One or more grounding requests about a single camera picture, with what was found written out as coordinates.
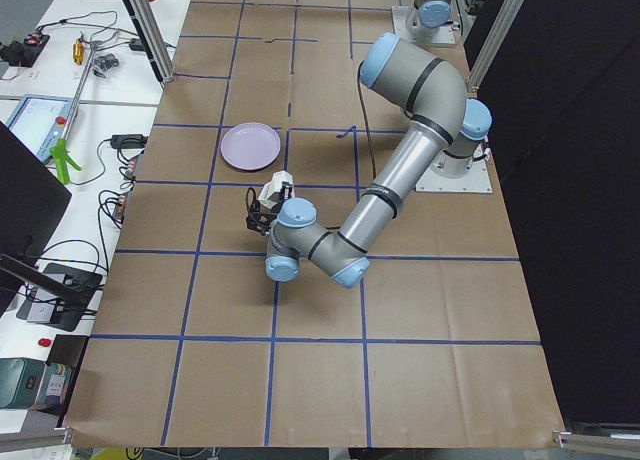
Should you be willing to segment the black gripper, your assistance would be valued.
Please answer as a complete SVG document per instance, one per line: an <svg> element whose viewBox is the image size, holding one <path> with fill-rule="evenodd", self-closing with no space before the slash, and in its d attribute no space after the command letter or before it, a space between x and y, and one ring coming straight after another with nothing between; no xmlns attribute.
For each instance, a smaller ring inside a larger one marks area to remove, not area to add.
<svg viewBox="0 0 640 460"><path fill-rule="evenodd" d="M255 189L248 188L245 193L245 207L247 211L245 221L247 228L260 233L262 236L268 235L270 225L276 219L284 202L294 197L294 185L290 182L283 181L280 192L276 194L275 205L272 207L264 207L258 200Z"/></svg>

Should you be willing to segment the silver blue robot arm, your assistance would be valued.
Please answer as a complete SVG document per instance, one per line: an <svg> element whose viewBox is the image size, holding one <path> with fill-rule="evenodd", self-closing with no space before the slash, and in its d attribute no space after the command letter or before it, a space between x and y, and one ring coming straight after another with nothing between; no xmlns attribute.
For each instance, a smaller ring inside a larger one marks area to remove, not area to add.
<svg viewBox="0 0 640 460"><path fill-rule="evenodd" d="M408 130L336 232L318 221L313 203L295 196L287 171L272 176L246 222L267 238L265 270L273 281L295 279L305 257L338 284L354 287L369 269L369 248L434 160L473 161L492 126L490 110L468 97L454 66L397 34L386 32L374 42L358 78L409 115Z"/></svg>
<svg viewBox="0 0 640 460"><path fill-rule="evenodd" d="M435 31L451 18L451 0L414 0L412 25L420 30Z"/></svg>

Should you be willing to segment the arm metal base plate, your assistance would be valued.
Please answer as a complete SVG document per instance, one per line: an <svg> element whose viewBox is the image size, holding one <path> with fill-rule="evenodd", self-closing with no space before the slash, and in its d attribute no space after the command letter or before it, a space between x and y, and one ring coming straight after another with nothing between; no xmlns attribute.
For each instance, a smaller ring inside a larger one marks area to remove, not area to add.
<svg viewBox="0 0 640 460"><path fill-rule="evenodd" d="M456 44L450 21L437 27L427 27L421 23L418 11L412 6L393 6L391 14L394 33L406 41L422 48L449 48Z"/></svg>
<svg viewBox="0 0 640 460"><path fill-rule="evenodd" d="M473 154L465 159L441 152L417 181L415 190L421 193L491 194L484 142L473 142Z"/></svg>

